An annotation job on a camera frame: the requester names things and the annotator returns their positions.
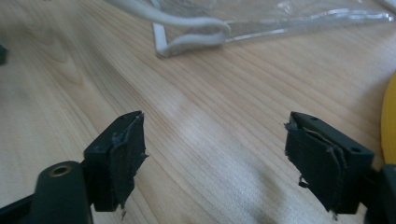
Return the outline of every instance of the wooden table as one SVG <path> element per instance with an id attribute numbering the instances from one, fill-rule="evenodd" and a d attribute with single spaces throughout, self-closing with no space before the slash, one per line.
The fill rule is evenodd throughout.
<path id="1" fill-rule="evenodd" d="M 156 57 L 151 25 L 103 1 L 0 2 L 0 206 L 82 161 L 117 116 L 146 114 L 149 158 L 124 223 L 333 223 L 284 155 L 290 111 L 319 117 L 383 163 L 380 114 L 394 22 L 257 38 Z M 339 216 L 338 223 L 362 223 Z M 121 211 L 93 213 L 120 223 Z"/>

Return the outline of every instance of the round hole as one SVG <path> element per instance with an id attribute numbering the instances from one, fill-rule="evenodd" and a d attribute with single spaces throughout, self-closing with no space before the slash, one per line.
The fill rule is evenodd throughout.
<path id="1" fill-rule="evenodd" d="M 350 150 L 352 150 L 353 152 L 357 152 L 357 153 L 361 152 L 361 149 L 357 148 L 357 147 L 352 147 Z"/>
<path id="2" fill-rule="evenodd" d="M 70 165 L 61 165 L 58 167 L 53 168 L 50 172 L 49 175 L 52 177 L 57 177 L 61 175 L 66 175 L 72 170 L 72 167 Z"/>

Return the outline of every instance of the plastic packaging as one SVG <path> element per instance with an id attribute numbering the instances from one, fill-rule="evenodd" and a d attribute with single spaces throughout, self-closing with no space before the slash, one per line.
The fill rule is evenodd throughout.
<path id="1" fill-rule="evenodd" d="M 153 21 L 157 53 L 188 49 L 316 27 L 393 21 L 393 0 L 107 0 Z"/>

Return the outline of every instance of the white cable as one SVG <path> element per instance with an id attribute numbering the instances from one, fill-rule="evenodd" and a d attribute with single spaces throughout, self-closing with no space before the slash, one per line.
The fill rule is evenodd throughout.
<path id="1" fill-rule="evenodd" d="M 219 31 L 213 35 L 183 35 L 167 44 L 157 51 L 162 55 L 168 55 L 172 49 L 180 46 L 216 46 L 223 43 L 228 34 L 230 27 L 224 21 L 211 17 L 184 18 L 166 14 L 141 0 L 106 0 L 111 5 L 124 10 L 125 12 L 136 15 L 148 21 L 158 22 L 160 24 L 175 25 L 189 28 L 215 27 Z"/>

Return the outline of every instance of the yellow object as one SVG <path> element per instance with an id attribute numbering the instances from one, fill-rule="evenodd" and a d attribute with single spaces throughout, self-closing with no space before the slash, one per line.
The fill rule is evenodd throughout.
<path id="1" fill-rule="evenodd" d="M 390 79 L 382 105 L 381 146 L 386 164 L 396 164 L 396 73 Z"/>

